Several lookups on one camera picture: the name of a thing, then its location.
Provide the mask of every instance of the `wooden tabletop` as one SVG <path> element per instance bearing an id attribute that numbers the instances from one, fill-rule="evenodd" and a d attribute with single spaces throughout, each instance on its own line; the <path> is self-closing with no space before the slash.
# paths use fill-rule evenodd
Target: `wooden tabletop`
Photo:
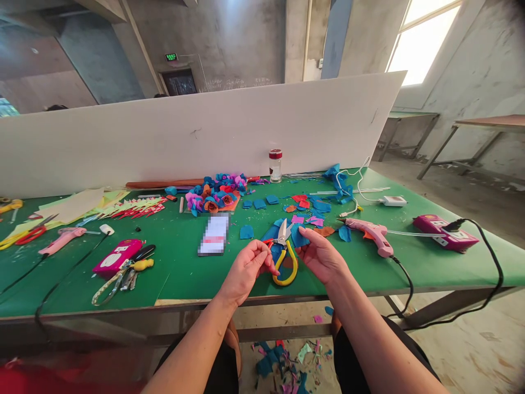
<path id="1" fill-rule="evenodd" d="M 525 115 L 507 115 L 502 117 L 456 120 L 454 123 L 473 126 L 525 127 Z"/>

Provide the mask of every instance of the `pink felt piece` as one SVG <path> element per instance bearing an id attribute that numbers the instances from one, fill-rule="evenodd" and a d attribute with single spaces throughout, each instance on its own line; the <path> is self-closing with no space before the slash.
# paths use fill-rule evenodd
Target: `pink felt piece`
<path id="1" fill-rule="evenodd" d="M 291 222 L 292 223 L 300 223 L 300 224 L 302 224 L 302 223 L 305 222 L 305 219 L 302 218 L 302 217 L 299 217 L 297 215 L 294 215 L 294 217 L 291 219 Z"/>

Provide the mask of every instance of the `red lid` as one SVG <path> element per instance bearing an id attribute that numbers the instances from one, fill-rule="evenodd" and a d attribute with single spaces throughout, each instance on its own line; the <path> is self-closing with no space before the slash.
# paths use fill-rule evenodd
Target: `red lid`
<path id="1" fill-rule="evenodd" d="M 283 156 L 283 151 L 280 149 L 272 149 L 270 151 L 270 159 L 280 159 Z"/>

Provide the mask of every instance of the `pink power strip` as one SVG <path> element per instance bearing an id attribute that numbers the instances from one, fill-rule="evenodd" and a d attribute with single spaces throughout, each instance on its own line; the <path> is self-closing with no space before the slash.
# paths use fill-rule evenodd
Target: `pink power strip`
<path id="1" fill-rule="evenodd" d="M 443 227 L 446 226 L 448 222 L 441 219 L 438 215 L 418 216 L 414 219 L 413 224 L 424 233 L 444 234 L 444 237 L 435 237 L 432 239 L 447 250 L 465 253 L 469 247 L 479 242 L 478 238 L 470 235 L 466 231 L 459 230 L 454 233 L 449 233 L 443 230 Z"/>

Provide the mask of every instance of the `white partition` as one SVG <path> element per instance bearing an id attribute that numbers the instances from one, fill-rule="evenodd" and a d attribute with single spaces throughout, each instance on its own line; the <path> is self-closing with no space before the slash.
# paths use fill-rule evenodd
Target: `white partition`
<path id="1" fill-rule="evenodd" d="M 31 198 L 217 172 L 359 167 L 405 72 L 152 98 L 0 119 L 0 195 Z"/>

